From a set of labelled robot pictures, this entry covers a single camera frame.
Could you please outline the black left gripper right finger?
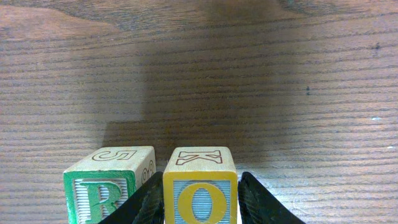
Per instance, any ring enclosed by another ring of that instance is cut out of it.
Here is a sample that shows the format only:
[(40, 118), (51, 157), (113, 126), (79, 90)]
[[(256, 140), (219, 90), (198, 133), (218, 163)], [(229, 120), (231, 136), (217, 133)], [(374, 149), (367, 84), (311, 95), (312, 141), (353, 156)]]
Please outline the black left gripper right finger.
[(285, 208), (250, 172), (238, 182), (243, 224), (305, 224)]

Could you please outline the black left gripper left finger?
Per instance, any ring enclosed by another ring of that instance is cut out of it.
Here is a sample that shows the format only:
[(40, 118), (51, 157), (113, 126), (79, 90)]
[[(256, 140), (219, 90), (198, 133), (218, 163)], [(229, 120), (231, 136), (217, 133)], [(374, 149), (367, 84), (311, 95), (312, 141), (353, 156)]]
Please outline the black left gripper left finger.
[(99, 224), (163, 224), (163, 172), (156, 172)]

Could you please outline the green R block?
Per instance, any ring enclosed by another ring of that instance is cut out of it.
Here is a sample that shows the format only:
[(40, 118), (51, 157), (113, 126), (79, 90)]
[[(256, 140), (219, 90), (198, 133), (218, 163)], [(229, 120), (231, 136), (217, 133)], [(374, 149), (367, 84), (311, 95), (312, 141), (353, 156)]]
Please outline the green R block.
[(152, 146), (102, 147), (63, 172), (68, 222), (99, 223), (156, 172)]

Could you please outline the yellow O block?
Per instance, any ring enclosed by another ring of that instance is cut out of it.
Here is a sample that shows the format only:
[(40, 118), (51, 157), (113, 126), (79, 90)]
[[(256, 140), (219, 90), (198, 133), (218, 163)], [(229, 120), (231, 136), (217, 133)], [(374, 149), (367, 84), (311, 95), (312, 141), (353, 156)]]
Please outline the yellow O block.
[(166, 223), (236, 223), (238, 175), (227, 147), (177, 147), (163, 173)]

